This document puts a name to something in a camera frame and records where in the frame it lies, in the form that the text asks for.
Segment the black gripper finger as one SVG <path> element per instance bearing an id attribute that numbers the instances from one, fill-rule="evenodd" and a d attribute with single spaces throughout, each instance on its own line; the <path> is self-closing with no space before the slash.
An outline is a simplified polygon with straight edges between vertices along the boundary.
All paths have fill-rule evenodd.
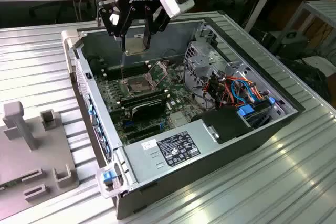
<path id="1" fill-rule="evenodd" d="M 135 11 L 134 0 L 97 0 L 98 13 L 109 36 L 125 41 Z"/>
<path id="2" fill-rule="evenodd" d="M 156 19 L 153 18 L 152 8 L 149 5 L 145 5 L 145 30 L 143 37 L 143 44 L 146 49 L 149 49 L 151 37 L 158 31 L 163 32 L 170 18 L 164 9 L 160 10 Z"/>

